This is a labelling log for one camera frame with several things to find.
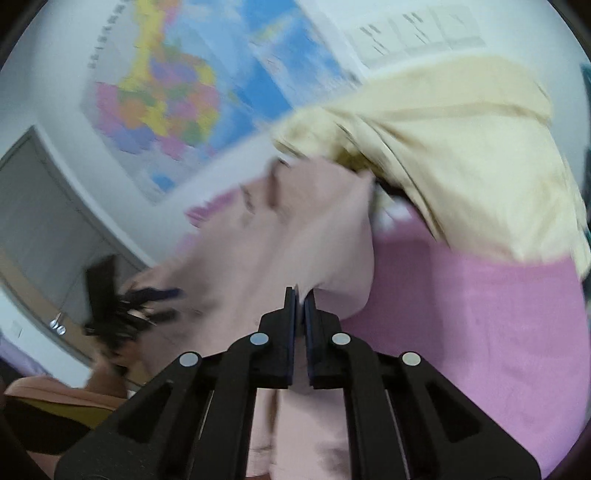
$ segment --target wrinkled cloth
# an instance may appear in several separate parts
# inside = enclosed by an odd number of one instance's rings
[[[343,330],[389,355],[422,354],[523,445],[547,476],[585,424],[591,346],[570,258],[499,265],[436,242],[417,213],[374,226],[366,307]]]
[[[6,389],[7,397],[42,400],[62,405],[106,408],[115,411],[125,402],[124,398],[111,397],[72,388],[50,377],[25,377],[14,381]]]
[[[312,158],[243,186],[212,215],[199,213],[188,253],[134,278],[135,288],[180,288],[179,319],[142,337],[144,364],[156,374],[185,351],[227,350],[283,307],[286,287],[300,298],[316,289],[319,306],[348,317],[367,302],[374,274],[369,204],[374,178]],[[257,393],[248,476],[269,471],[270,413],[281,398]]]
[[[591,264],[586,214],[548,124],[548,95],[523,67],[465,57],[367,84],[296,111],[275,129],[281,151],[363,159],[404,189],[431,233],[492,260]]]

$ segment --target wall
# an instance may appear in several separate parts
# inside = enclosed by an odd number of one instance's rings
[[[0,330],[20,350],[39,362],[51,375],[71,387],[82,387],[89,369],[34,326],[0,286]]]
[[[339,26],[392,5],[389,0],[305,1]],[[396,7],[445,2],[470,5],[488,50],[522,61],[539,75],[556,106],[552,130],[558,147],[581,181],[590,135],[579,64],[588,60],[559,15],[543,0],[404,0]],[[3,102],[9,99],[0,110],[0,153],[34,122],[56,164],[89,207],[144,261],[153,263],[162,260],[190,229],[183,216],[186,207],[259,175],[274,150],[264,137],[251,139],[160,205],[151,206],[79,108],[88,77],[87,60],[116,3],[53,0],[46,5],[0,73],[0,94]],[[325,26],[321,31],[329,32]],[[330,37],[337,49],[346,51],[338,33]]]

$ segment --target door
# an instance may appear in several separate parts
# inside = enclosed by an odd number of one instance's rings
[[[118,286],[145,266],[91,214],[48,159],[33,129],[0,161],[0,275],[56,342],[89,364],[93,340],[85,269],[118,257]],[[130,379],[143,383],[145,373]]]

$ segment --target colorful map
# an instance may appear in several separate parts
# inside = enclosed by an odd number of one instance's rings
[[[132,0],[104,30],[82,108],[153,202],[346,84],[294,0]]]

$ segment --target purple fabric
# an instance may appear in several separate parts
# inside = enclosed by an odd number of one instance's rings
[[[206,202],[205,205],[191,207],[185,212],[189,223],[200,228],[214,213],[220,212],[230,205],[238,192],[238,189],[230,190],[218,195],[211,202]]]
[[[420,353],[549,475],[582,430],[590,385],[572,260],[523,267],[460,255],[415,212],[377,235],[374,248],[368,304],[343,330],[390,355]]]
[[[0,358],[13,367],[13,369],[19,372],[23,377],[37,377],[39,375],[50,376],[47,370],[45,370],[38,362],[6,340],[1,333]]]

